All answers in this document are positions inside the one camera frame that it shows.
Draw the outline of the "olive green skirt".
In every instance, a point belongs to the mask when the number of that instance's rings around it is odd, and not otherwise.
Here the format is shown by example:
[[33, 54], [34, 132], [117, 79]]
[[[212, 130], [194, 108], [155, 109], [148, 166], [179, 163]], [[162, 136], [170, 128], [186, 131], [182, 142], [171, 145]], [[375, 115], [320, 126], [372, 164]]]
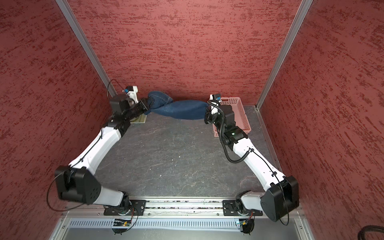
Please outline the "olive green skirt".
[[130, 121], [131, 124], [144, 124], [147, 120], [147, 116], [142, 114], [138, 116], [137, 118], [134, 118], [133, 120]]

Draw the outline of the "blue denim skirt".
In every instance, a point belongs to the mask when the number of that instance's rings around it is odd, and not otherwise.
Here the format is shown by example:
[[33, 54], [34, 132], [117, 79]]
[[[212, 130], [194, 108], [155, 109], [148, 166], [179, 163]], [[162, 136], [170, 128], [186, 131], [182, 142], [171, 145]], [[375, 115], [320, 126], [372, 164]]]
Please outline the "blue denim skirt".
[[204, 119], [208, 104], [197, 100], [174, 101], [167, 94], [152, 91], [148, 94], [149, 110], [145, 115], [156, 113], [161, 116], [181, 120]]

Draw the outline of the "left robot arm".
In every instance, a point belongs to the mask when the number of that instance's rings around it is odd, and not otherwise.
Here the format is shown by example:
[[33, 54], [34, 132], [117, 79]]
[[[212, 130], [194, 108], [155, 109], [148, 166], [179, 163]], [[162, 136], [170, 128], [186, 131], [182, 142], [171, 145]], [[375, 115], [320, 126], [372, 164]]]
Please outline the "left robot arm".
[[96, 138], [67, 166], [59, 166], [53, 183], [60, 200], [81, 205], [101, 205], [117, 215], [133, 215], [134, 207], [126, 192], [103, 187], [95, 173], [111, 148], [124, 136], [131, 120], [149, 110], [148, 99], [132, 104], [123, 94], [110, 99], [113, 113], [103, 125]]

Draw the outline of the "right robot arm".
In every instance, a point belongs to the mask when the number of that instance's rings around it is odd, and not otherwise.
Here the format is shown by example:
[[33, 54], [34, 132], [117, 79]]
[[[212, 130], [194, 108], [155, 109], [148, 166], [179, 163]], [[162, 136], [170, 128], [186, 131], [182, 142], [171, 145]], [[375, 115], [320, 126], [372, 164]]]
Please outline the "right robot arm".
[[299, 183], [293, 176], [285, 176], [254, 146], [248, 135], [236, 125], [231, 106], [208, 101], [205, 123], [213, 124], [226, 159], [232, 164], [245, 163], [259, 180], [263, 194], [252, 191], [239, 194], [237, 210], [241, 215], [261, 211], [273, 222], [281, 221], [299, 206]]

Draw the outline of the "pink plastic basket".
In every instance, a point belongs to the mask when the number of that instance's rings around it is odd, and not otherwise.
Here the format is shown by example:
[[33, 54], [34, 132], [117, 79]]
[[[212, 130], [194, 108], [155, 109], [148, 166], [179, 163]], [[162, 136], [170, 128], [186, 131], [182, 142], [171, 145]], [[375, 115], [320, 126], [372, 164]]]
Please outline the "pink plastic basket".
[[251, 126], [249, 124], [247, 115], [245, 113], [241, 98], [239, 97], [221, 97], [220, 99], [221, 108], [224, 105], [232, 107], [232, 110], [235, 114], [236, 126], [241, 128], [246, 134], [251, 131]]

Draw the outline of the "left circuit board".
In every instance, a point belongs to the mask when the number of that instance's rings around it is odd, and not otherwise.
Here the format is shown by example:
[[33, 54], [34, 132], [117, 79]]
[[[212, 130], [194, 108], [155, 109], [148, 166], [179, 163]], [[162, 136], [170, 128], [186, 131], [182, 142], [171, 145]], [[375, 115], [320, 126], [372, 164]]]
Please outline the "left circuit board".
[[131, 226], [132, 220], [114, 219], [113, 227], [128, 228]]

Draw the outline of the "circuit board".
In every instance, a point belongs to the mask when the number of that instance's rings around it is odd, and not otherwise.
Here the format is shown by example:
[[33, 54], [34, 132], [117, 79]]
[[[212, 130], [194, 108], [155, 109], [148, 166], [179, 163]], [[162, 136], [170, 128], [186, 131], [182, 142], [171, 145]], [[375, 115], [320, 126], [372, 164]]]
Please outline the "circuit board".
[[132, 220], [114, 219], [113, 227], [128, 228], [131, 226]]
[[254, 226], [254, 220], [239, 220], [239, 226], [241, 228], [252, 228]]

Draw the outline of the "right circuit board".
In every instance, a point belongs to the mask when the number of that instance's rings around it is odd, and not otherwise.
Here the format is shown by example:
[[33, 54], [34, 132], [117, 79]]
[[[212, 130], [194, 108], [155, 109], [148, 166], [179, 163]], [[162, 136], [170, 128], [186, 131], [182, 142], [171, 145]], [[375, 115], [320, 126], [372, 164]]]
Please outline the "right circuit board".
[[254, 220], [239, 220], [239, 226], [241, 228], [252, 228], [254, 226]]

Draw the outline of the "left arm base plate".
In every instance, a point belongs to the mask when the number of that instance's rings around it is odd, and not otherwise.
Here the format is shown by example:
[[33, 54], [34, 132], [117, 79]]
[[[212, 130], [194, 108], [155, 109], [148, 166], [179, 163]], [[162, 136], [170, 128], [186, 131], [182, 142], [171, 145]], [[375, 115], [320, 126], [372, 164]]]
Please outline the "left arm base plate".
[[104, 205], [104, 216], [142, 216], [146, 207], [146, 200], [128, 200], [127, 203], [122, 203], [120, 206]]

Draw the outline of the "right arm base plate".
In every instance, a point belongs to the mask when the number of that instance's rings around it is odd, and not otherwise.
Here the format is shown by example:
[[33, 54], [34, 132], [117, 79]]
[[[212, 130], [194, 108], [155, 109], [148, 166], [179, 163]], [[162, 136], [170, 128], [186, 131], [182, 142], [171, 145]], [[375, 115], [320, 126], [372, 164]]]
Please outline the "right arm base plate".
[[223, 214], [224, 216], [242, 216], [242, 217], [260, 217], [263, 216], [262, 211], [247, 210], [236, 200], [223, 200]]

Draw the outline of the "aluminium front rail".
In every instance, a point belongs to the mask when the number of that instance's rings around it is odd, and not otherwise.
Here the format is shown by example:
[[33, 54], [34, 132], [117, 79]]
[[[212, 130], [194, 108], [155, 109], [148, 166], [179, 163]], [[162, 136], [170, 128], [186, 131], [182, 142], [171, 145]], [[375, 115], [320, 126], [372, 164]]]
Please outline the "aluminium front rail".
[[[220, 198], [140, 198], [133, 200], [146, 200], [146, 207], [142, 218], [245, 218], [242, 216], [224, 216]], [[104, 216], [104, 206], [84, 205], [63, 214], [68, 217], [85, 218], [130, 218], [131, 216]], [[268, 219], [267, 215], [254, 218]]]

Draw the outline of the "left corner aluminium post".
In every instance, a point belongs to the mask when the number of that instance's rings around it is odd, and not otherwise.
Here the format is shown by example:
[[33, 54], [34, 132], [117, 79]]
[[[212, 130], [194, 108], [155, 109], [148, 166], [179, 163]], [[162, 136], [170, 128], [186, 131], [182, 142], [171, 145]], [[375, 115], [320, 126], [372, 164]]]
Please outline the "left corner aluminium post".
[[68, 1], [65, 0], [55, 0], [57, 5], [59, 6], [61, 12], [63, 13], [65, 19], [69, 23], [72, 31], [74, 32], [75, 36], [77, 37], [78, 41], [80, 42], [83, 50], [85, 51], [88, 59], [91, 61], [94, 69], [96, 70], [99, 78], [101, 79], [105, 89], [106, 89], [106, 95], [109, 97], [114, 97], [118, 93], [113, 86], [110, 78], [108, 77], [106, 71], [104, 70], [99, 58], [97, 57], [95, 51], [93, 50], [89, 40], [86, 37], [86, 34], [84, 33], [81, 25], [79, 24], [78, 20], [75, 17], [74, 12], [72, 11]]

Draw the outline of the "corner aluminium post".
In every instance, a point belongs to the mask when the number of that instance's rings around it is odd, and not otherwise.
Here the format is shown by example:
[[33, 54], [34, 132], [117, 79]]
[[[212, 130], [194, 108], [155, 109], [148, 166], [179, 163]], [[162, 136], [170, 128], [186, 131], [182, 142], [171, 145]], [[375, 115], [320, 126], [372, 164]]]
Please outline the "corner aluminium post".
[[57, 5], [59, 6], [61, 12], [63, 13], [65, 19], [69, 23], [72, 31], [74, 32], [75, 36], [77, 37], [78, 41], [80, 42], [83, 50], [85, 51], [88, 59], [91, 61], [94, 69], [96, 70], [99, 78], [101, 79], [105, 89], [106, 89], [106, 95], [109, 97], [114, 97], [118, 93], [113, 86], [110, 78], [108, 77], [106, 71], [104, 70], [99, 58], [97, 57], [95, 51], [93, 50], [89, 40], [86, 37], [86, 34], [84, 33], [81, 25], [79, 24], [78, 20], [75, 17], [74, 12], [72, 11], [68, 1], [65, 0], [55, 0]]
[[300, 30], [300, 27], [311, 7], [313, 3], [313, 0], [302, 0], [301, 1], [301, 4], [298, 8], [298, 11], [293, 19], [293, 22], [290, 26], [290, 29], [286, 35], [286, 38], [283, 42], [283, 45], [279, 51], [279, 54], [278, 54], [278, 57], [275, 61], [275, 64], [270, 72], [270, 75], [267, 79], [267, 82], [261, 92], [261, 95], [257, 101], [257, 104], [256, 104], [256, 110], [259, 112], [262, 108], [262, 105], [264, 103], [264, 101], [266, 100], [266, 97], [275, 81], [275, 78], [277, 77], [278, 73], [279, 73], [279, 70], [281, 68], [281, 66], [283, 65], [284, 63], [284, 60], [297, 36], [297, 33], [299, 32]]

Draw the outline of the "right corner aluminium post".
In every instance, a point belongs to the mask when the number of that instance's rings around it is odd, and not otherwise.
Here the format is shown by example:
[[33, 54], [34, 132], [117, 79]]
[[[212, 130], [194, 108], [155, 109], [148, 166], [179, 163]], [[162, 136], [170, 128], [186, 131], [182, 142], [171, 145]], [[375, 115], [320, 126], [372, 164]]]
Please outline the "right corner aluminium post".
[[290, 26], [290, 29], [286, 35], [286, 38], [283, 42], [283, 45], [279, 51], [279, 54], [278, 54], [278, 57], [275, 61], [275, 64], [270, 72], [270, 75], [267, 79], [267, 82], [261, 92], [261, 95], [257, 101], [257, 104], [256, 104], [256, 110], [259, 112], [262, 108], [262, 105], [264, 103], [264, 101], [266, 100], [266, 97], [275, 81], [275, 78], [277, 77], [278, 73], [279, 73], [279, 70], [281, 68], [281, 66], [283, 65], [284, 63], [284, 60], [297, 36], [297, 33], [299, 32], [300, 30], [300, 27], [311, 7], [313, 3], [313, 0], [302, 0], [301, 1], [301, 4], [298, 8], [298, 11], [293, 19], [293, 22]]

